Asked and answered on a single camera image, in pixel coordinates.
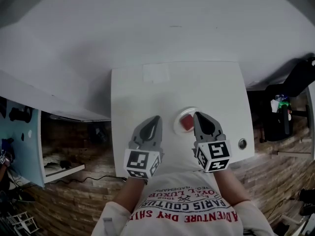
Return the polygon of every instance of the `black chair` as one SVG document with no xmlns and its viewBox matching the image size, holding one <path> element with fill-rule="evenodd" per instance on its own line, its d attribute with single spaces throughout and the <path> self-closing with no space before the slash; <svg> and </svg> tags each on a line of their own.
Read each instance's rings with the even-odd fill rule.
<svg viewBox="0 0 315 236">
<path fill-rule="evenodd" d="M 269 85 L 265 91 L 247 92 L 251 108 L 255 106 L 251 110 L 258 114 L 259 121 L 263 123 L 264 141 L 280 141 L 293 134 L 293 119 L 289 120 L 288 116 L 288 110 L 292 111 L 291 106 L 282 105 L 277 113 L 273 113 L 270 102 L 278 94 L 287 96 L 284 101 L 290 102 L 290 97 L 297 97 L 309 84 L 315 81 L 315 67 L 312 65 L 314 60 L 315 58 L 301 60 L 282 84 Z M 291 115 L 308 118 L 308 105 L 306 111 L 292 111 Z"/>
</svg>

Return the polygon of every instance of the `person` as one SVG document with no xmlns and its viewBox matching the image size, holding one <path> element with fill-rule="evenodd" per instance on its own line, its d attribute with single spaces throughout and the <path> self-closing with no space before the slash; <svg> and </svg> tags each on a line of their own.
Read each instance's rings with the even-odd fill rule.
<svg viewBox="0 0 315 236">
<path fill-rule="evenodd" d="M 230 169 L 129 177 L 92 236 L 273 236 Z"/>
<path fill-rule="evenodd" d="M 10 179 L 7 172 L 7 168 L 10 164 L 11 161 L 8 157 L 5 157 L 5 161 L 0 167 L 0 191 L 8 191 L 10 188 Z"/>
</svg>

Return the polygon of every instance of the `white table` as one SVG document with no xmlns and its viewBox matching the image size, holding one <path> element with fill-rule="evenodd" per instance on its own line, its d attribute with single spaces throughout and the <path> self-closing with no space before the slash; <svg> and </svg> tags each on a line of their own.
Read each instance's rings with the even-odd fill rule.
<svg viewBox="0 0 315 236">
<path fill-rule="evenodd" d="M 165 153 L 156 175 L 201 169 L 191 150 L 193 132 L 179 136 L 173 131 L 177 113 L 189 106 L 219 121 L 231 142 L 231 162 L 254 156 L 251 112 L 236 62 L 172 62 L 156 65 L 154 70 L 147 66 L 114 69 L 111 85 L 113 149 L 119 177 L 128 176 L 123 161 L 134 128 L 155 115 L 162 117 Z M 241 150 L 238 143 L 243 138 L 247 147 Z"/>
<path fill-rule="evenodd" d="M 41 149 L 41 111 L 33 109 L 32 118 L 29 123 L 26 123 L 21 120 L 10 121 L 9 113 L 12 108 L 21 110 L 24 109 L 24 105 L 7 100 L 6 117 L 3 118 L 0 115 L 0 139 L 14 139 L 12 147 L 15 153 L 15 160 L 12 167 L 18 174 L 21 174 L 26 180 L 44 187 L 45 183 L 85 168 L 84 165 L 79 165 L 46 175 Z"/>
</svg>

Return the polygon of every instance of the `black object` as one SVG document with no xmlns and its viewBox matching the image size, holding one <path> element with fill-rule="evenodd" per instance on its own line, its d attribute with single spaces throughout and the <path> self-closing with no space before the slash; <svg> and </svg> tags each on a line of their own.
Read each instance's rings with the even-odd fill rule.
<svg viewBox="0 0 315 236">
<path fill-rule="evenodd" d="M 35 202 L 35 198 L 25 191 L 18 190 L 16 192 L 11 193 L 12 201 L 25 202 L 25 203 L 33 203 Z"/>
<path fill-rule="evenodd" d="M 309 216 L 312 215 L 313 213 L 315 213 L 315 206 L 313 205 L 306 205 L 302 207 L 302 209 L 300 210 L 301 216 Z"/>
<path fill-rule="evenodd" d="M 280 222 L 274 229 L 274 233 L 278 236 L 284 236 L 287 230 L 289 230 L 289 225 L 285 225 L 284 223 Z"/>
<path fill-rule="evenodd" d="M 156 133 L 160 116 L 155 116 L 152 121 L 140 130 L 140 138 L 142 141 L 151 141 Z"/>
<path fill-rule="evenodd" d="M 260 129 L 260 139 L 259 139 L 259 142 L 262 144 L 262 143 L 265 143 L 267 140 L 265 139 L 265 135 L 263 134 L 263 131 L 262 131 L 262 128 Z"/>
<path fill-rule="evenodd" d="M 4 172 L 2 180 L 0 181 L 0 191 L 8 191 L 10 188 L 10 178 L 7 171 Z"/>
<path fill-rule="evenodd" d="M 198 117 L 198 121 L 200 123 L 200 128 L 203 133 L 206 135 L 212 135 L 216 130 L 216 126 L 207 118 L 205 118 L 200 112 L 195 113 Z"/>
<path fill-rule="evenodd" d="M 91 123 L 88 125 L 88 134 L 93 144 L 104 144 L 108 141 L 106 130 L 104 126 L 99 123 Z"/>
<path fill-rule="evenodd" d="M 6 98 L 0 96 L 0 114 L 2 114 L 3 118 L 6 117 Z"/>
<path fill-rule="evenodd" d="M 60 161 L 60 167 L 62 169 L 70 169 L 71 168 L 71 162 L 69 161 Z"/>
<path fill-rule="evenodd" d="M 25 106 L 24 111 L 20 111 L 18 108 L 12 108 L 9 113 L 9 117 L 11 121 L 14 120 L 22 120 L 26 123 L 29 123 L 32 118 L 33 108 Z"/>
<path fill-rule="evenodd" d="M 313 230 L 309 233 L 309 231 L 307 231 L 305 233 L 306 236 L 315 236 L 315 228 L 313 228 Z"/>
<path fill-rule="evenodd" d="M 299 200 L 306 204 L 315 205 L 315 190 L 302 189 L 300 192 Z"/>
<path fill-rule="evenodd" d="M 2 139 L 1 142 L 2 142 L 1 153 L 5 154 L 5 156 L 8 159 L 10 159 L 12 163 L 15 159 L 14 150 L 13 147 L 11 146 L 11 144 L 14 142 L 13 138 Z"/>
<path fill-rule="evenodd" d="M 287 111 L 288 109 L 291 110 L 291 107 L 283 105 L 278 113 L 273 113 L 270 101 L 276 95 L 283 94 L 288 97 L 285 101 L 290 102 L 289 97 L 298 96 L 310 83 L 315 81 L 315 67 L 312 65 L 314 60 L 315 58 L 301 60 L 283 84 L 269 85 L 265 91 L 247 92 L 251 110 L 258 114 L 260 121 L 263 123 L 265 140 L 280 141 L 293 134 L 293 120 L 288 120 Z M 305 112 L 292 111 L 291 115 L 307 117 L 309 125 L 309 106 L 306 106 Z"/>
</svg>

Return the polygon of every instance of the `wooden floor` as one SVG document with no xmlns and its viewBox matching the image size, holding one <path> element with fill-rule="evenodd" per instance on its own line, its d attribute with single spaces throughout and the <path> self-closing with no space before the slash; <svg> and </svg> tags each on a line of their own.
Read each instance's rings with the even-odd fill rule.
<svg viewBox="0 0 315 236">
<path fill-rule="evenodd" d="M 42 145 L 44 162 L 71 160 L 84 163 L 84 171 L 63 178 L 83 180 L 86 177 L 100 178 L 115 175 L 113 152 L 110 143 L 92 144 L 89 141 L 86 123 L 44 120 L 42 122 Z M 107 123 L 110 134 L 110 123 Z M 311 143 L 300 143 L 309 137 L 305 118 L 295 118 L 294 136 L 281 143 L 261 144 L 259 127 L 254 129 L 255 156 L 231 165 L 237 178 L 249 191 L 252 200 L 266 217 L 283 199 L 296 197 L 302 188 L 315 187 L 315 163 L 311 160 L 274 155 L 276 151 L 310 151 Z M 83 183 L 46 184 L 44 189 L 31 187 L 25 191 L 36 202 L 21 204 L 21 210 L 33 215 L 45 236 L 89 236 L 106 204 L 119 191 L 120 179 L 105 177 L 101 180 L 87 179 Z M 299 201 L 284 201 L 268 218 L 272 225 L 285 213 L 299 220 Z"/>
</svg>

